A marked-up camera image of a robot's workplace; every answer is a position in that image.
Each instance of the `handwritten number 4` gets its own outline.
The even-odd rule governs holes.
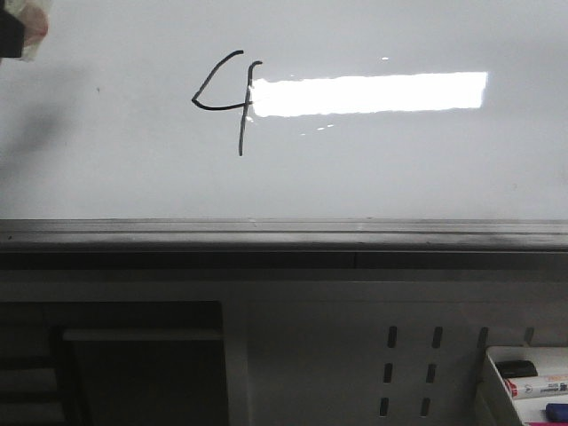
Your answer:
[[[211,80],[213,79],[213,77],[215,76],[215,74],[217,73],[217,71],[225,64],[227,63],[229,60],[231,60],[232,58],[234,58],[235,56],[238,55],[242,55],[244,53],[244,51],[234,51],[233,53],[227,55],[226,57],[224,57],[221,61],[219,61],[218,64],[215,65],[215,67],[211,70],[211,72],[209,73],[209,75],[207,76],[207,78],[205,79],[205,82],[203,82],[203,84],[201,85],[201,87],[199,88],[199,90],[193,95],[192,98],[192,102],[201,109],[204,109],[206,111],[228,111],[231,109],[239,109],[242,108],[242,117],[241,117],[241,132],[239,134],[239,156],[242,157],[243,155],[243,150],[244,150],[244,142],[245,142],[245,129],[247,128],[247,117],[249,116],[249,107],[252,105],[252,101],[250,100],[250,88],[252,86],[252,81],[253,81],[253,73],[255,70],[255,67],[262,65],[262,61],[257,60],[255,62],[253,62],[252,64],[250,64],[250,67],[248,67],[248,74],[247,74],[247,93],[245,95],[245,101],[241,104],[233,104],[233,105],[227,105],[227,106],[207,106],[207,105],[203,105],[200,101],[199,101],[199,97],[201,96],[201,94],[203,93],[203,91],[207,88],[207,86],[209,85],[209,83],[211,82]]]

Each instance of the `whiteboard frame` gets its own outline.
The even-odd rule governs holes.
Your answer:
[[[567,249],[568,221],[0,220],[0,252]]]

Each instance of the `black marker cap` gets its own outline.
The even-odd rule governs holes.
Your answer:
[[[503,361],[496,362],[497,371],[503,379],[514,379],[515,377],[534,377],[539,375],[536,367],[531,361]]]

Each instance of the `slotted metal panel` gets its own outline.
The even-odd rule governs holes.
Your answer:
[[[567,320],[561,304],[255,303],[251,421],[474,425],[485,345],[524,344],[527,328],[559,344]]]

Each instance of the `vertical slot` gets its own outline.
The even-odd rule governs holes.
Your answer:
[[[389,348],[394,348],[397,346],[397,334],[398,329],[396,327],[389,327],[389,339],[387,341],[387,346]]]
[[[381,405],[379,406],[379,416],[386,417],[389,413],[389,399],[381,398]]]
[[[528,327],[525,330],[525,338],[524,338],[525,344],[527,346],[531,346],[531,343],[533,342],[532,340],[533,337],[534,337],[534,327]]]
[[[392,369],[393,369],[393,365],[392,365],[391,362],[384,365],[383,383],[391,383],[392,382]]]
[[[485,349],[487,346],[487,337],[489,336],[489,328],[482,327],[479,330],[479,337],[477,338],[477,348],[478,349]]]
[[[428,417],[429,412],[430,412],[430,398],[424,398],[422,400],[422,406],[420,408],[420,416]]]
[[[442,345],[443,334],[444,334],[444,329],[442,327],[434,328],[434,336],[432,338],[432,348],[438,349]]]
[[[436,379],[436,364],[428,365],[428,373],[426,373],[426,383],[434,383]]]

